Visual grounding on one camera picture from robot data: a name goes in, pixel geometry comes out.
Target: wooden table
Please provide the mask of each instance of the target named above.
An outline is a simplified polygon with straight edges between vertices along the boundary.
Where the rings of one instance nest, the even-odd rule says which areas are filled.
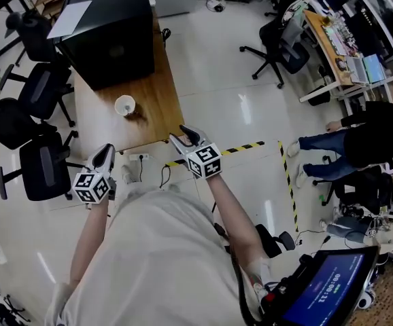
[[[338,55],[335,51],[333,46],[331,45],[331,41],[326,35],[324,29],[322,28],[323,19],[324,17],[315,14],[314,12],[311,11],[304,11],[305,14],[305,19],[310,26],[311,31],[313,32],[315,38],[318,40],[318,43],[322,50],[324,51],[325,57],[328,60],[331,70],[334,73],[335,77],[335,82],[328,84],[327,86],[324,86],[323,88],[320,88],[319,90],[316,90],[306,96],[303,96],[300,99],[300,102],[308,101],[311,98],[314,98],[315,96],[318,96],[319,94],[328,92],[329,90],[332,90],[336,87],[339,87],[340,85],[342,86],[353,86],[354,84],[351,81],[351,74],[349,71],[342,71],[338,68],[336,64],[336,58],[340,58],[341,60],[345,61],[344,56]]]
[[[148,77],[94,92],[75,74],[75,110],[83,158],[106,143],[121,151],[168,139],[170,132],[183,134],[179,128],[184,123],[182,111],[159,30],[155,20],[155,72]],[[123,94],[135,99],[139,115],[125,118],[115,112],[115,100]]]

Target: white paper cup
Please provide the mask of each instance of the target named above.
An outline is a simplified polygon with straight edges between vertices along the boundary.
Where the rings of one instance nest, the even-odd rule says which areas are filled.
[[[115,111],[118,115],[128,116],[135,112],[136,102],[132,96],[122,95],[115,102]]]

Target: hand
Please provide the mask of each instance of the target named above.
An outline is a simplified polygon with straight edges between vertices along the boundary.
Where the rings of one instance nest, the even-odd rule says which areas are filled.
[[[338,131],[342,127],[340,121],[333,121],[326,125],[326,132],[332,133]]]

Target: black and white cube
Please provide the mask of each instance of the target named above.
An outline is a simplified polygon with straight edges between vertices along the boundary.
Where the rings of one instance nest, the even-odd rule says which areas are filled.
[[[189,170],[204,179],[222,171],[221,153],[215,144],[201,147],[186,155]]]
[[[98,204],[108,195],[110,186],[101,173],[78,173],[73,190],[81,202]]]

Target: blue screen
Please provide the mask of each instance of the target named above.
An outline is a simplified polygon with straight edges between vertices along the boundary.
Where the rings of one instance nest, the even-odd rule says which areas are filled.
[[[337,310],[361,266],[364,254],[331,255],[283,319],[304,326],[323,326]]]

